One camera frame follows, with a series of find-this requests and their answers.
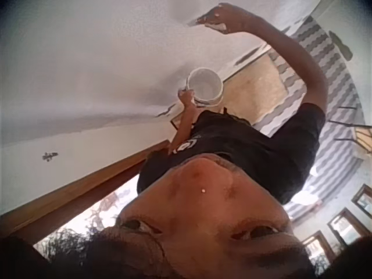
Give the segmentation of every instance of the paint bucket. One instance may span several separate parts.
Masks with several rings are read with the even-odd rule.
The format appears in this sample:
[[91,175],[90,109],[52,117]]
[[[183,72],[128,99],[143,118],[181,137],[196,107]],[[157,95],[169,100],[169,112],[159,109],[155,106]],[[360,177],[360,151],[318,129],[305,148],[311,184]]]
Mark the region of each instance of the paint bucket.
[[216,106],[222,101],[223,82],[215,71],[208,68],[193,70],[187,78],[186,87],[194,90],[198,106]]

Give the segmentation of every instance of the t-shirt logo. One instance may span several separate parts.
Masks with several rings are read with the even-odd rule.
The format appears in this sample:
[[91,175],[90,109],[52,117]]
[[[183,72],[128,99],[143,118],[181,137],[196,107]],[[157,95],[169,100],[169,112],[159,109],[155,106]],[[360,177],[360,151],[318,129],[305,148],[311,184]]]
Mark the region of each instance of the t-shirt logo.
[[177,154],[179,151],[183,151],[185,149],[192,148],[198,140],[196,138],[191,138],[181,144],[177,149],[173,151],[174,154]]

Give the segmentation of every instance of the hand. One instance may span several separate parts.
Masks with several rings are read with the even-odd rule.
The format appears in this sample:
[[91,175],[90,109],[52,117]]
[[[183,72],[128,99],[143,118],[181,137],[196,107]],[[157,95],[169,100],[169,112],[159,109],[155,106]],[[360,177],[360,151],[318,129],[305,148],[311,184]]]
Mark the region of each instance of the hand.
[[185,108],[195,106],[195,104],[192,102],[194,98],[194,90],[179,90],[178,98],[180,99],[181,103],[183,103]]
[[197,19],[199,24],[217,30],[223,34],[237,32],[251,33],[255,27],[258,16],[242,8],[220,3],[205,15]]

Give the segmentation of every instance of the eye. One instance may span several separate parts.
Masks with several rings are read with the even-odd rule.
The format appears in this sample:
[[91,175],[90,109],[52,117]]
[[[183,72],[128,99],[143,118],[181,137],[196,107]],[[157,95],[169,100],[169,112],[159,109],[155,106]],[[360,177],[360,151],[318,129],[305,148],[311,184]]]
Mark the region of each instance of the eye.
[[233,234],[231,238],[236,240],[248,240],[248,239],[254,239],[259,237],[265,237],[270,234],[276,234],[279,233],[279,231],[276,228],[268,227],[268,226],[259,226],[255,227],[251,231],[242,231],[238,234]]
[[120,226],[133,231],[141,231],[143,233],[151,234],[162,233],[162,231],[158,230],[157,228],[152,227],[149,224],[146,224],[145,222],[136,219],[124,221]]

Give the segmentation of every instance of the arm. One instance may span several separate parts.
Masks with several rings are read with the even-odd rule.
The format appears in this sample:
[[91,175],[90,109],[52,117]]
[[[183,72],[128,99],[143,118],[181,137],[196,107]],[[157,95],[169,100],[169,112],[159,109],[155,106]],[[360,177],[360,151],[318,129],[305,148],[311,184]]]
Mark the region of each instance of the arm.
[[169,145],[168,154],[171,154],[178,146],[190,138],[192,122],[196,113],[196,106],[192,103],[194,92],[192,90],[178,92],[178,97],[184,104],[185,108],[182,112],[181,123],[177,133]]
[[328,83],[319,65],[302,46],[287,37],[261,17],[230,4],[220,4],[198,19],[201,24],[213,28],[224,24],[223,34],[251,33],[270,44],[296,71],[307,87],[302,103],[313,103],[324,112],[327,110]]

